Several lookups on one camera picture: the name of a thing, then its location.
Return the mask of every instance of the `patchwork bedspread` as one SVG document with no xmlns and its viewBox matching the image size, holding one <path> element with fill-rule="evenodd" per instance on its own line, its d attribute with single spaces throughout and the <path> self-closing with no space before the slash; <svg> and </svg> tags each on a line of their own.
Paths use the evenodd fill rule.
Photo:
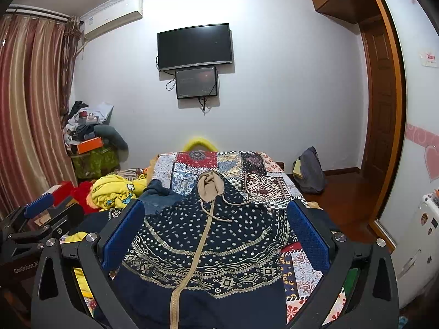
<svg viewBox="0 0 439 329">
<path fill-rule="evenodd" d="M 291 179 L 268 155 L 262 152 L 179 152 L 160 154 L 154 166 L 153 178 L 174 192 L 187 195 L 199 174 L 215 169 L 249 199 L 263 199 L 269 210 L 285 208 L 291 200 L 304 200 Z M 280 256 L 285 286 L 287 322 L 303 306 L 315 289 L 322 273 L 311 266 L 299 242 L 282 250 Z M 324 324 L 336 319 L 345 303 L 340 293 Z"/>
</svg>

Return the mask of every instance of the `curtain rod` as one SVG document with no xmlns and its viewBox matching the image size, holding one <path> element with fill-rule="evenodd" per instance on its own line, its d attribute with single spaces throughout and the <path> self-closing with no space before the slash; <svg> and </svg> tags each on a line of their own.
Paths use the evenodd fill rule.
<svg viewBox="0 0 439 329">
<path fill-rule="evenodd" d="M 60 22 L 67 22 L 69 19 L 69 15 L 65 15 L 63 13 L 58 13 L 55 11 L 50 11 L 45 8 L 33 7 L 33 6 L 25 6 L 25 5 L 9 5 L 6 13 L 19 13 L 33 16 L 41 16 L 47 17 L 51 19 L 55 19 Z"/>
</svg>

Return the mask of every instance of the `blue gripper pad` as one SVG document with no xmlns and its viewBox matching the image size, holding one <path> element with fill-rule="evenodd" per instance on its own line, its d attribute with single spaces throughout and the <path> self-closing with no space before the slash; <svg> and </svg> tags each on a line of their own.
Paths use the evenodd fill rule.
<svg viewBox="0 0 439 329">
<path fill-rule="evenodd" d="M 39 213 L 51 207 L 53 203 L 54 197 L 52 194 L 43 194 L 37 200 L 34 200 L 32 203 L 26 205 L 24 217 L 26 219 L 32 219 L 33 217 L 36 217 Z"/>
<path fill-rule="evenodd" d="M 304 212 L 306 212 L 306 207 L 300 200 L 290 202 L 287 207 L 288 222 L 312 267 L 326 274 L 330 267 L 328 245 Z"/>
<path fill-rule="evenodd" d="M 145 208 L 139 200 L 131 200 L 124 211 L 119 215 L 123 220 L 112 231 L 111 236 L 102 248 L 102 269 L 112 271 L 119 267 L 128 248 L 134 240 L 145 216 Z M 120 221 L 119 217 L 111 219 L 101 234 L 111 227 L 112 221 Z"/>
</svg>

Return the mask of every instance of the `screw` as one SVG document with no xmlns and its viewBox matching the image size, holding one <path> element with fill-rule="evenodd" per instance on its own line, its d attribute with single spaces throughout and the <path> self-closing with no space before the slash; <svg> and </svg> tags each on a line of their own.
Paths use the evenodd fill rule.
<svg viewBox="0 0 439 329">
<path fill-rule="evenodd" d="M 383 239 L 377 239 L 377 245 L 384 247 L 385 246 L 385 241 Z"/>
<path fill-rule="evenodd" d="M 96 239 L 97 239 L 97 234 L 94 233 L 94 232 L 91 232 L 90 234 L 87 234 L 87 236 L 85 237 L 85 240 L 87 240 L 89 243 L 92 243 Z"/>
<path fill-rule="evenodd" d="M 346 241 L 346 235 L 343 234 L 342 232 L 336 232 L 334 234 L 335 239 L 339 242 L 339 243 L 344 243 Z"/>
<path fill-rule="evenodd" d="M 56 242 L 56 240 L 53 237 L 51 237 L 50 239 L 48 239 L 46 241 L 46 245 L 50 247 L 50 246 L 53 246 L 55 244 L 55 242 Z"/>
</svg>

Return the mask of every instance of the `gray backpack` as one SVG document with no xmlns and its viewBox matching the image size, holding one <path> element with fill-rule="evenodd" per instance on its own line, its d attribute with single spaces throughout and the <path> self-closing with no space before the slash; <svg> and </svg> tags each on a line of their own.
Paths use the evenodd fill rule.
<svg viewBox="0 0 439 329">
<path fill-rule="evenodd" d="M 325 189 L 326 178 L 314 147 L 309 147 L 301 156 L 300 172 L 302 178 L 294 176 L 303 193 L 320 194 Z"/>
</svg>

